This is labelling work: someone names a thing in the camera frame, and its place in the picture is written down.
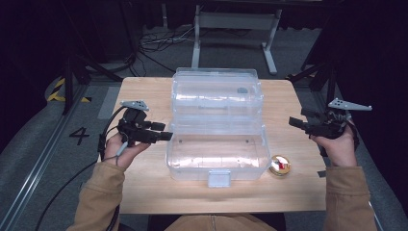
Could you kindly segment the clear plastic storage box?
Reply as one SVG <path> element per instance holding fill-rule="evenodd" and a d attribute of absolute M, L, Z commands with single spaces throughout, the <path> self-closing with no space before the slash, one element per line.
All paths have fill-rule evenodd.
<path fill-rule="evenodd" d="M 248 94 L 239 94 L 244 87 Z M 210 188 L 257 180 L 270 167 L 257 71 L 178 68 L 172 77 L 166 165 L 173 179 Z"/>

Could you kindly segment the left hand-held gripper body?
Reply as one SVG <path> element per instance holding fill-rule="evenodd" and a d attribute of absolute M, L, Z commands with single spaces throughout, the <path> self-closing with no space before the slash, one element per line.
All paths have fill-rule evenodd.
<path fill-rule="evenodd" d="M 150 130 L 152 122 L 145 121 L 149 108 L 144 101 L 121 101 L 120 105 L 126 109 L 117 125 L 121 141 L 128 145 L 133 145 L 136 141 L 155 143 L 158 134 Z"/>

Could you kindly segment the yellow black hazard tape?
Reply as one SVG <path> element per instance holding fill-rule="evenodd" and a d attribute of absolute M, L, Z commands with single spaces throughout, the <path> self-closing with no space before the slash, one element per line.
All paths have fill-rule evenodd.
<path fill-rule="evenodd" d="M 55 84 L 55 87 L 52 89 L 50 92 L 47 100 L 48 101 L 60 101 L 60 102 L 65 102 L 65 97 L 59 95 L 60 90 L 62 89 L 63 85 L 65 83 L 64 77 L 61 77 L 57 83 Z"/>

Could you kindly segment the metal floor rail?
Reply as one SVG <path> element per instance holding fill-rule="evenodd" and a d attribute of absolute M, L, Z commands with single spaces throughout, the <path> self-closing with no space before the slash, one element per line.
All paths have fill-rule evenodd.
<path fill-rule="evenodd" d="M 375 221 L 375 225 L 377 227 L 377 231 L 384 231 L 384 228 L 383 228 L 383 226 L 382 226 L 382 224 L 381 224 L 381 222 L 380 222 L 377 214 L 375 213 L 374 208 L 372 207 L 370 202 L 369 202 L 369 205 L 370 205 L 370 207 L 371 207 L 371 209 L 373 211 L 373 214 L 374 214 L 374 221 Z"/>
<path fill-rule="evenodd" d="M 18 195 L 15 197 L 13 204 L 8 212 L 5 214 L 3 221 L 0 223 L 0 231 L 13 231 L 16 222 L 20 218 L 23 210 L 25 209 L 28 201 L 34 193 L 38 182 L 40 181 L 43 173 L 45 172 L 52 156 L 54 155 L 57 142 L 61 139 L 66 124 L 71 119 L 73 112 L 82 100 L 82 97 L 86 93 L 88 86 L 80 85 L 71 101 L 72 106 L 65 115 L 61 115 L 56 122 L 54 130 L 48 137 L 47 143 L 42 148 L 39 156 L 37 157 L 34 166 L 26 176 Z"/>

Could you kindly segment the white metal stand frame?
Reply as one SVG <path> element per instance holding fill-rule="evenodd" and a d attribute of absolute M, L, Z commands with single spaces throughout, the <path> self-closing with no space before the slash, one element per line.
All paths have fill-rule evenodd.
<path fill-rule="evenodd" d="M 194 45 L 191 66 L 199 67 L 200 61 L 200 30 L 209 29 L 241 29 L 265 30 L 269 32 L 268 40 L 262 43 L 264 57 L 271 75 L 277 74 L 277 68 L 272 57 L 271 46 L 281 19 L 281 10 L 271 14 L 256 13 L 208 13 L 203 12 L 200 5 L 195 6 L 194 15 Z"/>

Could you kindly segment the round gold tin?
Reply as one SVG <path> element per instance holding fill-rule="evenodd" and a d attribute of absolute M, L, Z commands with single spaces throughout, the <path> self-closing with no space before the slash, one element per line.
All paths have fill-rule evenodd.
<path fill-rule="evenodd" d="M 285 176 L 291 171 L 291 163 L 284 156 L 274 155 L 271 157 L 271 164 L 268 169 L 277 176 Z"/>

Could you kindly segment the person's right hand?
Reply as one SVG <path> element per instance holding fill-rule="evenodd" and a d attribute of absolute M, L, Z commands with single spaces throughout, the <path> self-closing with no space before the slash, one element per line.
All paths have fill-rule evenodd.
<path fill-rule="evenodd" d="M 334 140 L 313 135 L 310 136 L 310 139 L 325 149 L 332 167 L 357 166 L 354 135 L 348 125 L 346 125 L 343 134 Z"/>

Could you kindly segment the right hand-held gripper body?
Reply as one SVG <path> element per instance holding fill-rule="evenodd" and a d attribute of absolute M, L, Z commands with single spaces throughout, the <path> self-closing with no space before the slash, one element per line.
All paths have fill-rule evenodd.
<path fill-rule="evenodd" d="M 323 113 L 319 113 L 319 117 L 314 117 L 319 122 L 315 124 L 307 122 L 308 128 L 304 131 L 308 135 L 336 139 L 343 134 L 346 125 L 351 120 L 351 111 L 369 112 L 371 110 L 372 106 L 335 98 Z"/>

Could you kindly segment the person's torso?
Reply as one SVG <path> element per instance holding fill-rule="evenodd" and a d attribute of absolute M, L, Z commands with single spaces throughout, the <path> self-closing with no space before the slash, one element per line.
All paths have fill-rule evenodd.
<path fill-rule="evenodd" d="M 277 231 L 248 214 L 181 216 L 165 231 Z"/>

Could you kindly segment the black tripod stand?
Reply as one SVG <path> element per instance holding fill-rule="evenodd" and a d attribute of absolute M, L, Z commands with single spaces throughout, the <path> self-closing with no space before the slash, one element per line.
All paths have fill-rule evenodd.
<path fill-rule="evenodd" d="M 92 61 L 89 58 L 79 54 L 70 54 L 67 56 L 64 63 L 64 82 L 65 82 L 65 102 L 63 115 L 67 115 L 74 104 L 73 79 L 76 78 L 80 85 L 88 85 L 90 83 L 90 75 L 87 66 L 93 68 L 96 72 L 107 76 L 109 79 L 121 82 L 122 78 L 106 69 L 102 65 Z"/>
<path fill-rule="evenodd" d="M 319 98 L 320 105 L 327 108 L 328 104 L 335 99 L 336 70 L 333 63 L 320 63 L 307 67 L 296 74 L 289 74 L 286 79 L 291 83 L 311 78 L 308 88 L 314 95 L 321 95 L 326 88 L 325 96 Z"/>

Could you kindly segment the person's left hand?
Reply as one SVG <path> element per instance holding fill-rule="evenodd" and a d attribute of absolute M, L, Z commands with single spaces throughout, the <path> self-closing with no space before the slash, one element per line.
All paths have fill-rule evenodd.
<path fill-rule="evenodd" d="M 121 139 L 119 134 L 115 134 L 107 140 L 103 162 L 127 169 L 134 159 L 150 146 L 150 143 L 140 142 L 128 147 Z"/>

